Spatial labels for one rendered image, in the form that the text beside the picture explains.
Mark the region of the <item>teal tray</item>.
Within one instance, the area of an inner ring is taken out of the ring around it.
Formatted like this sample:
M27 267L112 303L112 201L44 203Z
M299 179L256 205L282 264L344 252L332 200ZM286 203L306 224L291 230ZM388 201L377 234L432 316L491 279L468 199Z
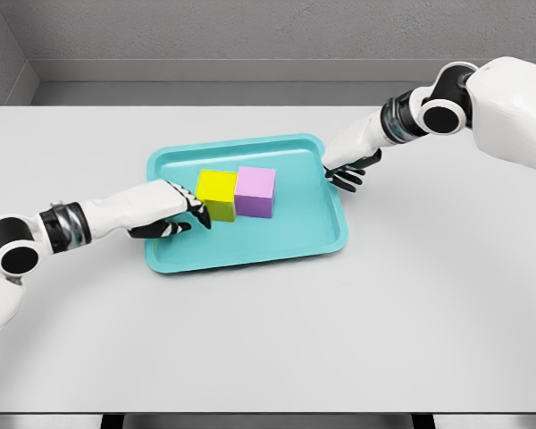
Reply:
M323 143L311 134L165 147L147 161L149 180L165 179L194 190L203 170L240 166L275 170L270 219L239 217L206 229L147 240L145 260L158 273L182 273L335 252L348 241L338 190L323 174Z

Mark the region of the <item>yellow cube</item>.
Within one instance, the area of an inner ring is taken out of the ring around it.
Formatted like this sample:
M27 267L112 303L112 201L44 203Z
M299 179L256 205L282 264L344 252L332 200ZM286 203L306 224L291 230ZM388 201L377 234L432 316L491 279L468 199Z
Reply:
M237 178L235 172L200 171L196 195L205 204L212 221L228 223L235 221L234 198Z

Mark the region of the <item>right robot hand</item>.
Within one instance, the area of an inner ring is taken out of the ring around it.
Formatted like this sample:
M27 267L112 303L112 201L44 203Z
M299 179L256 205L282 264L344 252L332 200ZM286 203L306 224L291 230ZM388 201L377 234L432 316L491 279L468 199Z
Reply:
M356 192L363 184L365 169L382 158L381 149L374 145L369 126L357 122L341 131L325 147L322 166L325 178L339 189Z

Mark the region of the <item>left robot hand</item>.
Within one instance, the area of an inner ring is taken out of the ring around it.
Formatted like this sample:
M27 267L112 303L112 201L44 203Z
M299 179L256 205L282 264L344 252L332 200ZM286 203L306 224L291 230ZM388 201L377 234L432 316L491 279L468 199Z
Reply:
M172 220L185 213L195 216L206 229L212 227L205 203L182 185L165 180L126 190L121 209L121 227L135 239L161 239L190 230L190 223Z

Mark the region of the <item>pink cube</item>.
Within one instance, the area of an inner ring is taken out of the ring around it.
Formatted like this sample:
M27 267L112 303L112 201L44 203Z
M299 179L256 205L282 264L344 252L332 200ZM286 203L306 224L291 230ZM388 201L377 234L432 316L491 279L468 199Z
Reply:
M234 191L236 214L272 218L276 171L241 166Z

